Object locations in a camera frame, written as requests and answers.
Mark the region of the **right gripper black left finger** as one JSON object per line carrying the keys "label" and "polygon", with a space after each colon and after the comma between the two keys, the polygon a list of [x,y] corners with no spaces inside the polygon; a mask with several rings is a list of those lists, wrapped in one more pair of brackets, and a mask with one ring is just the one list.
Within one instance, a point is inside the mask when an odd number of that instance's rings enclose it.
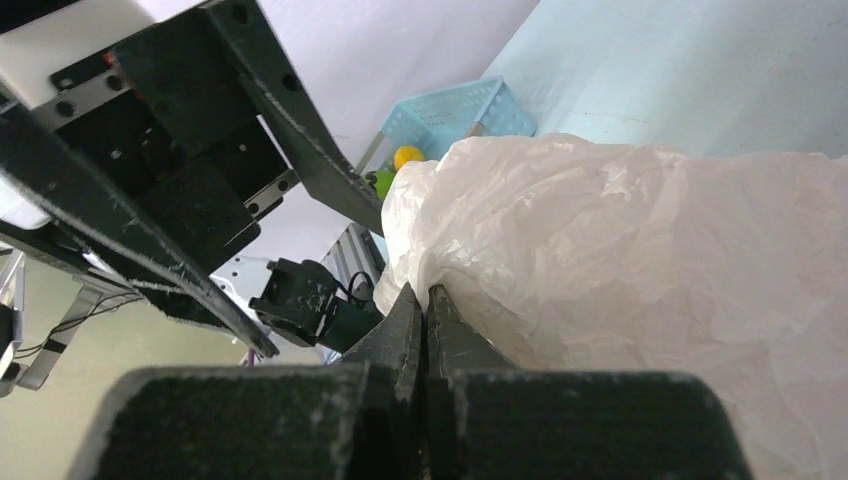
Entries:
{"label": "right gripper black left finger", "polygon": [[413,479],[421,308],[410,286],[328,366],[134,370],[104,396],[72,479]]}

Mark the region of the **white plastic bag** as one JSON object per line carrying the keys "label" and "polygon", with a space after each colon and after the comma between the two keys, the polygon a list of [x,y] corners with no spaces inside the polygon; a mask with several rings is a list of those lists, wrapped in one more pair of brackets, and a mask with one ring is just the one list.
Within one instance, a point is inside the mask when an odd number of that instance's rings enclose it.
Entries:
{"label": "white plastic bag", "polygon": [[471,137],[400,170],[382,228],[380,311],[441,284],[520,366],[697,375],[756,477],[846,477],[845,157]]}

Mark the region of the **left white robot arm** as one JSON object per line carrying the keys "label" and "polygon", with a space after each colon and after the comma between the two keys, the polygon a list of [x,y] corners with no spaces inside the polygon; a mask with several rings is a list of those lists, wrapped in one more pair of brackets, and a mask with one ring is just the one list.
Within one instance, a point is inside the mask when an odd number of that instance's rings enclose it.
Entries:
{"label": "left white robot arm", "polygon": [[1,177],[25,206],[1,238],[113,279],[165,314],[275,354],[262,326],[346,350],[375,317],[320,264],[276,260],[238,307],[212,273],[302,185],[369,228],[380,201],[347,161],[256,1],[152,20],[132,1],[1,5]]}

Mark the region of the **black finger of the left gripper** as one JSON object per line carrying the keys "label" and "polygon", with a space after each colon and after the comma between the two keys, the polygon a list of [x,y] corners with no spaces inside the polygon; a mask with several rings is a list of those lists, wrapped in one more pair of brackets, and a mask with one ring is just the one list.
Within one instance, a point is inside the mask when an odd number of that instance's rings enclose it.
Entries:
{"label": "black finger of the left gripper", "polygon": [[112,66],[190,155],[262,116],[308,194],[376,233],[355,172],[255,1],[206,1],[112,47]]}
{"label": "black finger of the left gripper", "polygon": [[28,201],[112,252],[171,282],[266,357],[279,350],[198,263],[84,155],[17,101],[1,108],[1,172]]}

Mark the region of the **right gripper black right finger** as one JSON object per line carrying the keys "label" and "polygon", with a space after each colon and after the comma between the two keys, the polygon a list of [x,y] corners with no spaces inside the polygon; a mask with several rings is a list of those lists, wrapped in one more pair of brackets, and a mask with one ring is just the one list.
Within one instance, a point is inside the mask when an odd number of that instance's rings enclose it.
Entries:
{"label": "right gripper black right finger", "polygon": [[715,393],[682,372],[524,369],[441,285],[425,314],[437,479],[748,479]]}

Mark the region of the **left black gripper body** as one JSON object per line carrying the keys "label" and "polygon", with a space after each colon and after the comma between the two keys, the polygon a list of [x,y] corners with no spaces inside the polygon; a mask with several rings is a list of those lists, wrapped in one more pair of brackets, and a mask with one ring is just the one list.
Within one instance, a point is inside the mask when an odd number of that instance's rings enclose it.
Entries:
{"label": "left black gripper body", "polygon": [[50,83],[59,137],[83,153],[212,273],[260,233],[293,175],[229,66],[162,67],[134,92],[104,66],[69,66]]}

